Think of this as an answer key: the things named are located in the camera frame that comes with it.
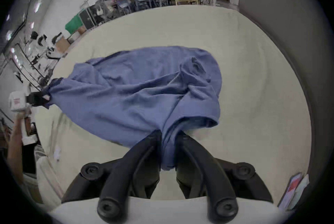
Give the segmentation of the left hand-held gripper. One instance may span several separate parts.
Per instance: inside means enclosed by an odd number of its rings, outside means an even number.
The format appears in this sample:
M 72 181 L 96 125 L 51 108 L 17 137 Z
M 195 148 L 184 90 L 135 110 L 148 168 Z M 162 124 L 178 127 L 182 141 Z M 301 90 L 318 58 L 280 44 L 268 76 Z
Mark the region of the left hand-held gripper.
M 14 91 L 9 95 L 9 107 L 14 113 L 31 113 L 31 107 L 51 106 L 51 95 L 47 92 Z

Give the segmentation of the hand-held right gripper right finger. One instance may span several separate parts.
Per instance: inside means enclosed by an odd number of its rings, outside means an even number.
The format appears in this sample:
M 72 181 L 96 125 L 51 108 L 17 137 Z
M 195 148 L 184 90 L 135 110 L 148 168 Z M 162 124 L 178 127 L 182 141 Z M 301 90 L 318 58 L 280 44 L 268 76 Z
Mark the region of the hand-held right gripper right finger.
M 232 221 L 239 211 L 237 198 L 273 204 L 253 165 L 215 158 L 184 132 L 176 136 L 175 145 L 177 183 L 186 199 L 207 197 L 207 214 L 212 223 Z

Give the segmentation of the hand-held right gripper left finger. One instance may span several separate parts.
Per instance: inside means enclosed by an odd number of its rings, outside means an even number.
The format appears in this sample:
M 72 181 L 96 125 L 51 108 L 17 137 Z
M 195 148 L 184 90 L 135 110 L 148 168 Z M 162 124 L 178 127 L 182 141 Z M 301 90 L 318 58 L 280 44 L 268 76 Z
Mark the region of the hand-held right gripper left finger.
M 98 198 L 96 212 L 107 223 L 123 222 L 128 197 L 150 199 L 160 181 L 160 143 L 155 130 L 122 158 L 82 166 L 62 197 L 61 204 Z

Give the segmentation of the person's left hand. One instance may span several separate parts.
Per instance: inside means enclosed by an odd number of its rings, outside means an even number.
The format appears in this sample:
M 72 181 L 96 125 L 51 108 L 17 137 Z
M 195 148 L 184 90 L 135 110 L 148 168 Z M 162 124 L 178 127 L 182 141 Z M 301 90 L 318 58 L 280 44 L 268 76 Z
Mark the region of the person's left hand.
M 31 109 L 26 109 L 24 111 L 19 111 L 16 115 L 16 119 L 19 123 L 23 120 L 25 121 L 25 125 L 30 127 L 31 126 Z

